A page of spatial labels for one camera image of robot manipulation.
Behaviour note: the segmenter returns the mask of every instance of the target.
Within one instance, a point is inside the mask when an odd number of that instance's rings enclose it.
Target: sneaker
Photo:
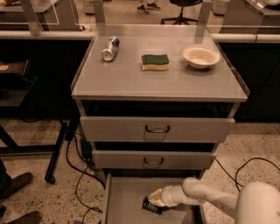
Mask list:
[[[21,174],[13,178],[10,185],[0,193],[0,201],[8,199],[12,194],[24,189],[33,181],[33,175],[30,172]]]
[[[141,6],[137,7],[137,11],[144,14],[144,15],[148,15],[149,11],[146,10],[145,6],[142,4]]]
[[[16,220],[4,224],[39,224],[41,220],[42,214],[40,212],[35,211],[27,213]]]
[[[160,7],[157,6],[155,3],[147,3],[147,9],[153,11],[160,11]]]

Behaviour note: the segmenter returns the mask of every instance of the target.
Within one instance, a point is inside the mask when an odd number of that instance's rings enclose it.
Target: drawer handle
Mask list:
[[[145,129],[146,129],[147,132],[150,132],[150,133],[157,133],[157,134],[160,133],[160,134],[162,134],[162,133],[169,132],[170,131],[170,126],[167,125],[166,129],[163,129],[163,130],[154,130],[154,129],[149,129],[148,125],[146,125]]]
[[[148,162],[146,157],[143,159],[143,161],[147,164],[147,165],[161,165],[164,162],[164,159],[161,158],[160,162]]]

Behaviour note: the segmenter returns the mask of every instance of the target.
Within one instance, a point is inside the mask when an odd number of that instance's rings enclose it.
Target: silver can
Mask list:
[[[110,37],[105,49],[102,51],[102,57],[106,61],[111,61],[115,58],[119,51],[120,40],[118,37]]]

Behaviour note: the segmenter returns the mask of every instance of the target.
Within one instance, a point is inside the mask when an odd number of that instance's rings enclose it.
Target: office chair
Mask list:
[[[181,25],[182,23],[185,25],[189,25],[188,21],[198,22],[197,19],[183,17],[183,10],[185,7],[194,6],[196,4],[202,3],[202,0],[170,0],[171,4],[176,4],[177,6],[181,7],[181,12],[178,17],[168,17],[163,18],[161,20],[161,25],[165,23],[165,21],[175,21],[174,25]]]

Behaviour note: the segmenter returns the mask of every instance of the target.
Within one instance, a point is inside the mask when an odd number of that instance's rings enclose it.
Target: gray tabletop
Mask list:
[[[106,62],[102,50],[111,36],[120,39],[120,50],[113,61]],[[245,102],[247,96],[223,58],[211,70],[188,65],[183,50],[193,45],[218,50],[209,33],[197,26],[102,26],[77,74],[80,77],[72,96],[88,100]],[[142,71],[141,56],[148,53],[166,53],[169,70]]]

